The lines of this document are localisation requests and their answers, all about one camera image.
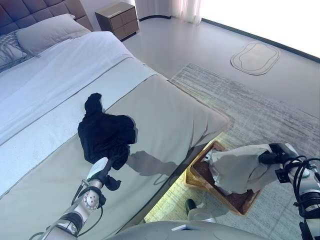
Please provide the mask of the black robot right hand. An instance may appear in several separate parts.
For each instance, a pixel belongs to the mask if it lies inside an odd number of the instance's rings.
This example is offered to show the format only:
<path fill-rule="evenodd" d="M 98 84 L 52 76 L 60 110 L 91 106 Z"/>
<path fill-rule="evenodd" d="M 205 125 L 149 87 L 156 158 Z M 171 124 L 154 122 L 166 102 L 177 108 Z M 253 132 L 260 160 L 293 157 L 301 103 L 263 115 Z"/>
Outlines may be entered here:
<path fill-rule="evenodd" d="M 265 165 L 285 164 L 298 156 L 284 143 L 270 143 L 270 150 L 266 150 L 258 157 L 258 161 Z"/>

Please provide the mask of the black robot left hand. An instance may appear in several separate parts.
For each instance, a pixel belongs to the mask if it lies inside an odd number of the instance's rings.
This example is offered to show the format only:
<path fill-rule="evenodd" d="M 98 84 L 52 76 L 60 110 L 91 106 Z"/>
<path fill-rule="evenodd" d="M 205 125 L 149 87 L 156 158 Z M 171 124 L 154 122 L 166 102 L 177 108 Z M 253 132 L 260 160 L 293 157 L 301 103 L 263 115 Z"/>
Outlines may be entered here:
<path fill-rule="evenodd" d="M 89 183 L 91 181 L 97 180 L 102 183 L 106 181 L 108 173 L 112 167 L 113 163 L 107 157 L 103 157 L 99 159 L 96 163 L 91 167 L 86 181 Z"/>

